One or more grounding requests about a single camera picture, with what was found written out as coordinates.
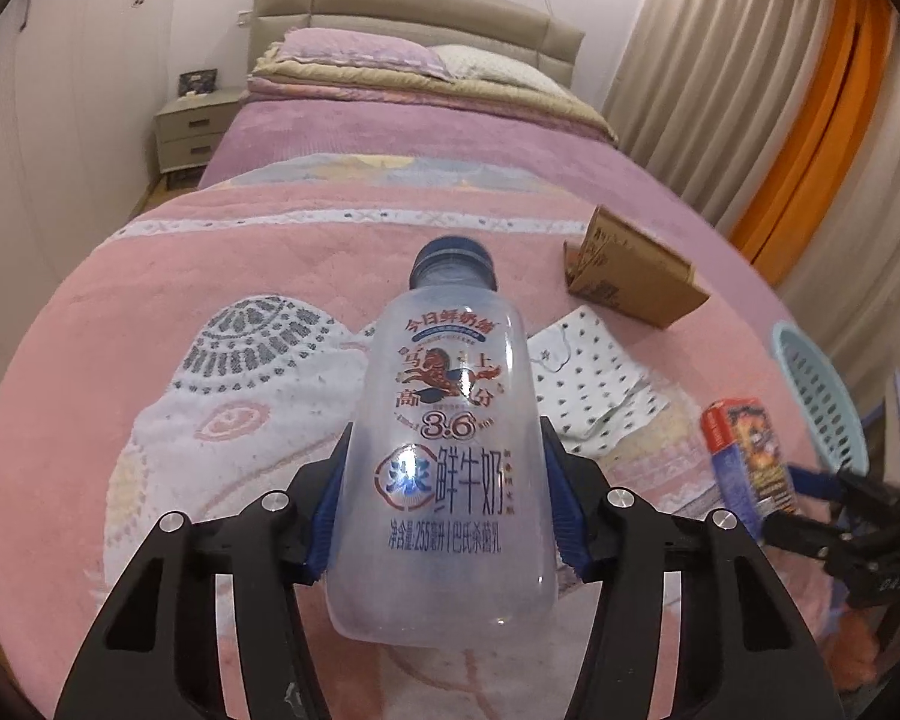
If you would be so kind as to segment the person's hand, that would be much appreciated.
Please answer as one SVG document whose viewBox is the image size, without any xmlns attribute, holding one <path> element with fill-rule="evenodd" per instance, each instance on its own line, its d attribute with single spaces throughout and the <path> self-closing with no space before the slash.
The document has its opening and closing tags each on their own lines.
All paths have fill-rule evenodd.
<svg viewBox="0 0 900 720">
<path fill-rule="evenodd" d="M 871 627 L 873 610 L 844 608 L 836 633 L 824 647 L 824 660 L 841 692 L 854 692 L 888 673 L 900 662 L 900 628 L 888 649 L 881 650 Z"/>
</svg>

